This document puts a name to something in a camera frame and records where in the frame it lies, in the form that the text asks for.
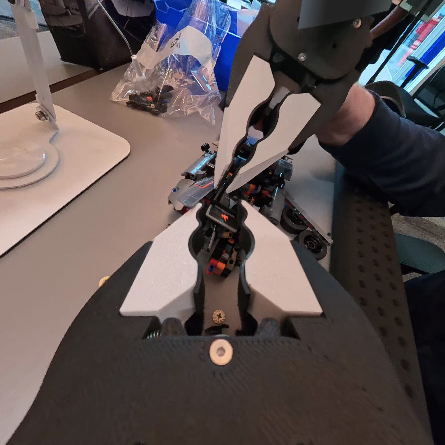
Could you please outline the lego car chassis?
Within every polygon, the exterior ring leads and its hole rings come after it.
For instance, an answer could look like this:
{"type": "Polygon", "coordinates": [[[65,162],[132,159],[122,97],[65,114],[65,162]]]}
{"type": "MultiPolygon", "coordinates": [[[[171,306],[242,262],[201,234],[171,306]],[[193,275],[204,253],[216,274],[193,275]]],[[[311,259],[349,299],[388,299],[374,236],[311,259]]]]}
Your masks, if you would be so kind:
{"type": "Polygon", "coordinates": [[[218,143],[205,143],[203,154],[181,176],[168,196],[176,212],[184,214],[198,202],[206,205],[203,224],[203,251],[209,253],[207,273],[227,277],[240,264],[237,203],[245,199],[274,225],[281,225],[281,214],[288,207],[284,186],[293,173],[292,160],[282,156],[235,192],[216,193],[214,169],[218,143]]]}

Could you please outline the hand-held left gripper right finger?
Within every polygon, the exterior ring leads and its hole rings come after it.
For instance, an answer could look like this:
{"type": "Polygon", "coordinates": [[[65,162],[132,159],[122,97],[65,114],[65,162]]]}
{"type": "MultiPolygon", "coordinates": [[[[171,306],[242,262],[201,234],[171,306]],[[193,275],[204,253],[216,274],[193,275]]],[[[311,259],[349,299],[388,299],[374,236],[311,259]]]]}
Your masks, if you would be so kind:
{"type": "Polygon", "coordinates": [[[290,239],[248,202],[239,202],[239,310],[258,324],[319,317],[323,310],[290,239]]]}

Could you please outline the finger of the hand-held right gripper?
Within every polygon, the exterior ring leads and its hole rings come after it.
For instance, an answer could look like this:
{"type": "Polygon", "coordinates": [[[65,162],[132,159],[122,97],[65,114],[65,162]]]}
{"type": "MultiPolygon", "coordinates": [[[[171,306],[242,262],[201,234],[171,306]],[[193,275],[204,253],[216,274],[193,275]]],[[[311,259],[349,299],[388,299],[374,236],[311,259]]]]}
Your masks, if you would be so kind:
{"type": "Polygon", "coordinates": [[[320,103],[309,93],[286,96],[275,128],[256,144],[253,157],[239,169],[226,191],[231,193],[245,185],[287,153],[319,107],[320,103]]]}
{"type": "Polygon", "coordinates": [[[220,190],[239,143],[248,135],[255,110],[270,99],[275,80],[269,62],[253,56],[242,80],[225,107],[214,170],[214,189],[220,190]]]}

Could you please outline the person's leg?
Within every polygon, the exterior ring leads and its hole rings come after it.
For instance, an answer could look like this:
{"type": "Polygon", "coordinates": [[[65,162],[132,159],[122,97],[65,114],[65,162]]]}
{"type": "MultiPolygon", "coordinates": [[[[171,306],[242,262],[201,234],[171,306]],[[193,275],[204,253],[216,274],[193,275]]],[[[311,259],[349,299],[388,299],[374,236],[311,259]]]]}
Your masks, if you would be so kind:
{"type": "Polygon", "coordinates": [[[404,283],[435,444],[445,443],[445,271],[404,283]]]}

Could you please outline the black office chair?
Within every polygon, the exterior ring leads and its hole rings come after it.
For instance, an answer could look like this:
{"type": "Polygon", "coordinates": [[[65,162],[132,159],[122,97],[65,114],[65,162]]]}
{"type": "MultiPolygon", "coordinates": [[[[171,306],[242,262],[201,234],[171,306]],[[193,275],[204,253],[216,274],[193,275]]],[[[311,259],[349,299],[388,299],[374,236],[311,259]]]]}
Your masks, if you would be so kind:
{"type": "Polygon", "coordinates": [[[407,91],[392,81],[372,82],[364,87],[379,95],[382,101],[400,117],[439,132],[444,130],[444,116],[439,116],[431,110],[427,111],[426,107],[420,106],[407,91]]]}

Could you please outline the white metal stand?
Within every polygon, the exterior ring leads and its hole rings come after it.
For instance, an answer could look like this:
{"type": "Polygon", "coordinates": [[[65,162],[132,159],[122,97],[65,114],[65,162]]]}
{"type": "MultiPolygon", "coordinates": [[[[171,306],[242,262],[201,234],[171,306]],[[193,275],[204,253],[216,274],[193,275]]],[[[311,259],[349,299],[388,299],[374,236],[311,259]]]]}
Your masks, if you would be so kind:
{"type": "Polygon", "coordinates": [[[124,138],[53,104],[30,2],[10,3],[37,103],[1,114],[1,254],[130,153],[124,138]]]}

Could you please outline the blue plastic bin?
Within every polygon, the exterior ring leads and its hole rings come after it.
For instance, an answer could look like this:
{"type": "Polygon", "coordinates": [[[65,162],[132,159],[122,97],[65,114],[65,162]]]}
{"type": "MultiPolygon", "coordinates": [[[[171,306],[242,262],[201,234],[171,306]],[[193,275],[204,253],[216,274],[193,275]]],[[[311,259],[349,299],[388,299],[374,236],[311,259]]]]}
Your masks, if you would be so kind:
{"type": "MultiPolygon", "coordinates": [[[[175,28],[182,19],[185,11],[191,5],[191,1],[182,0],[155,0],[156,18],[160,23],[175,28]]],[[[256,18],[259,10],[254,9],[251,13],[248,9],[236,9],[217,1],[217,6],[228,10],[231,16],[231,25],[222,42],[221,49],[216,60],[214,73],[220,90],[226,91],[229,85],[231,65],[237,46],[247,27],[256,18]]]]}

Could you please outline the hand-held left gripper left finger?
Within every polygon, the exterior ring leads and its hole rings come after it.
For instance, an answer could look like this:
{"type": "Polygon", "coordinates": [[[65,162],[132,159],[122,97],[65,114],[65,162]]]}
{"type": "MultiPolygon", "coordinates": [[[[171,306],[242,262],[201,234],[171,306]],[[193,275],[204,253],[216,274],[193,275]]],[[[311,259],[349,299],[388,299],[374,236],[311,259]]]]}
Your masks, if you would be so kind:
{"type": "Polygon", "coordinates": [[[198,262],[189,249],[198,228],[198,203],[153,239],[120,307],[122,316],[156,316],[185,323],[196,311],[193,289],[198,262]]]}

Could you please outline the person's right hand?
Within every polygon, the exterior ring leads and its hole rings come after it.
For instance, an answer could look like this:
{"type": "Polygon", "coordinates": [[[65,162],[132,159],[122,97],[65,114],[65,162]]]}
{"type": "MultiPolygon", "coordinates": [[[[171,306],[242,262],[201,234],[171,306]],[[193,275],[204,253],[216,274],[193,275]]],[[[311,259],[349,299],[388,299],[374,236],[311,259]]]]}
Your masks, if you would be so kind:
{"type": "Polygon", "coordinates": [[[339,111],[315,135],[320,145],[344,146],[370,120],[375,109],[375,97],[355,83],[339,111]]]}

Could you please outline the grey chair seat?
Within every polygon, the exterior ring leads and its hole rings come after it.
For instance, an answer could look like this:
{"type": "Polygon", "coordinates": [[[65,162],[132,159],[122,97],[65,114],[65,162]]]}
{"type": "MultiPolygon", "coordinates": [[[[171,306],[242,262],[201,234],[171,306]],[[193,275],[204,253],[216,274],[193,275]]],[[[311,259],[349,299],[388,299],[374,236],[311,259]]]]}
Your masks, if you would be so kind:
{"type": "Polygon", "coordinates": [[[445,253],[435,244],[399,233],[395,242],[402,275],[430,275],[445,269],[445,253]]]}

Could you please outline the black lego wheel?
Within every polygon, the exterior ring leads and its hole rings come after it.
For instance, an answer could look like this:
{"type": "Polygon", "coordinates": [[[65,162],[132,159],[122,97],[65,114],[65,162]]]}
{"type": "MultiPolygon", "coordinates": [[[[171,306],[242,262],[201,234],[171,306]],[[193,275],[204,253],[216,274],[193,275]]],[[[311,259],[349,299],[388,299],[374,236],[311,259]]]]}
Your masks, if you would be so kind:
{"type": "Polygon", "coordinates": [[[281,214],[281,227],[292,235],[297,235],[308,229],[308,225],[291,207],[285,207],[281,214]]]}
{"type": "Polygon", "coordinates": [[[316,260],[324,259],[327,255],[327,246],[325,242],[311,230],[300,232],[296,236],[296,241],[306,248],[316,260]]]}

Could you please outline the plastic bag with lego pieces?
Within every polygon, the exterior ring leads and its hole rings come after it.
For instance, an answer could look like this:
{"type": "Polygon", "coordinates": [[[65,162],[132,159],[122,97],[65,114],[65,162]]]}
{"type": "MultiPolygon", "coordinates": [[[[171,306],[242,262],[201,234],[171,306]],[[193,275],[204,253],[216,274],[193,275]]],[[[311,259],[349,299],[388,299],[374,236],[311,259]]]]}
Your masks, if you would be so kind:
{"type": "Polygon", "coordinates": [[[161,118],[198,114],[215,124],[214,67],[231,16],[217,1],[191,1],[173,28],[155,21],[110,99],[161,118]]]}

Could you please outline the person's right forearm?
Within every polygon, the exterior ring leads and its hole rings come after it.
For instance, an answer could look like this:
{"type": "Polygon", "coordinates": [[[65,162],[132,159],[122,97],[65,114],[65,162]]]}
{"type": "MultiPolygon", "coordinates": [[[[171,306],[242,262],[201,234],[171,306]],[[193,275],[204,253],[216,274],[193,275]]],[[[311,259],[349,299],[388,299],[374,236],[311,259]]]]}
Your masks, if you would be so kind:
{"type": "Polygon", "coordinates": [[[344,146],[320,145],[350,174],[410,217],[445,215],[445,137],[375,97],[368,123],[344,146]]]}

